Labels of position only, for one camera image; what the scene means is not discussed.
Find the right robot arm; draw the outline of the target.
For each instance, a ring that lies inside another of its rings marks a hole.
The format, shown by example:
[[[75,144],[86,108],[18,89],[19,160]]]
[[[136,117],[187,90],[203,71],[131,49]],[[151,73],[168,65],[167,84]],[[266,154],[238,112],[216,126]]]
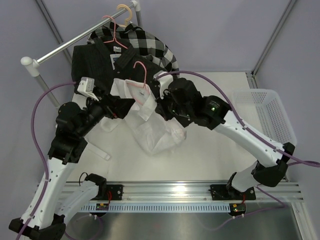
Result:
[[[295,150],[292,143],[267,137],[243,121],[226,98],[202,96],[190,80],[163,74],[155,81],[159,83],[156,112],[166,121],[175,119],[183,127],[194,123],[214,130],[256,158],[253,165],[231,175],[225,187],[228,199],[242,198],[256,185],[275,187],[284,178]]]

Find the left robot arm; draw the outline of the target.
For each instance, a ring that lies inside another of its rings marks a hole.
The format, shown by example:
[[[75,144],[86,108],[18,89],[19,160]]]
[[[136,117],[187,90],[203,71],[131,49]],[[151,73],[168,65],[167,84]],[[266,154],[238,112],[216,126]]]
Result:
[[[107,180],[97,174],[89,174],[61,207],[60,194],[70,174],[78,164],[88,145],[86,135],[103,119],[124,119],[134,104],[132,98],[121,98],[100,90],[87,90],[79,86],[77,93],[85,96],[86,107],[80,108],[73,101],[58,109],[56,132],[48,158],[41,155],[44,175],[25,213],[13,219],[9,229],[17,233],[17,239],[59,240],[66,226],[78,210],[92,199],[112,199]]]

